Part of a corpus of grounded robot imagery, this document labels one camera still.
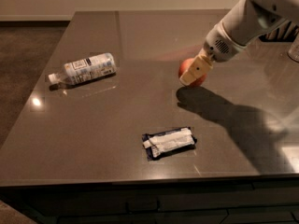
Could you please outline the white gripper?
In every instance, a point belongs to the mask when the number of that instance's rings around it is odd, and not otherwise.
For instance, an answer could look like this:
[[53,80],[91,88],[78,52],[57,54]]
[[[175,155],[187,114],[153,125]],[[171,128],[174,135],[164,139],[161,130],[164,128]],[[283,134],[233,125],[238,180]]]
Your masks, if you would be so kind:
[[223,22],[216,24],[207,34],[203,52],[204,55],[197,55],[193,58],[190,73],[194,78],[207,74],[212,68],[212,62],[223,63],[231,60],[241,52],[245,46],[237,44],[225,31]]

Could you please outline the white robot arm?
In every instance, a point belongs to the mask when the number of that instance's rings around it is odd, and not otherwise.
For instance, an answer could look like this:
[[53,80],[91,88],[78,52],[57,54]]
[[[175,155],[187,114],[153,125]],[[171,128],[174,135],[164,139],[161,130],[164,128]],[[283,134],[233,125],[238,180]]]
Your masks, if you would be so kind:
[[229,61],[285,21],[299,23],[299,0],[240,0],[207,34],[200,52],[179,75],[180,82],[191,86],[214,62]]

